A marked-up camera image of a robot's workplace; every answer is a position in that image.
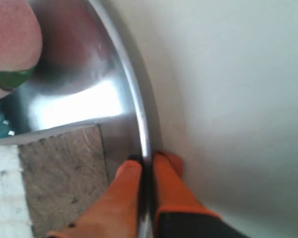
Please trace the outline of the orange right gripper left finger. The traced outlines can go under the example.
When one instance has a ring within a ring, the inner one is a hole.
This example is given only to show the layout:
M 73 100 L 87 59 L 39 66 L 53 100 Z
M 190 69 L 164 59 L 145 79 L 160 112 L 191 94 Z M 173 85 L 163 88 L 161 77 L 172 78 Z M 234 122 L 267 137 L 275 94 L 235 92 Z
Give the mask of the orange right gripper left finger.
M 119 167 L 106 192 L 66 227 L 48 238 L 136 238 L 142 157 L 131 155 Z

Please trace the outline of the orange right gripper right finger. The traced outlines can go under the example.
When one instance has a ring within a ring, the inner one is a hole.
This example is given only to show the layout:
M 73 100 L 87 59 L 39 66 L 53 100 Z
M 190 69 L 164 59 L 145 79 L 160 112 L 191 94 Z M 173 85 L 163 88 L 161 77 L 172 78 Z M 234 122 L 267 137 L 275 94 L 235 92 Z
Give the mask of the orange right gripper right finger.
M 243 238 L 244 234 L 209 210 L 182 181 L 182 159 L 169 152 L 153 158 L 156 238 Z

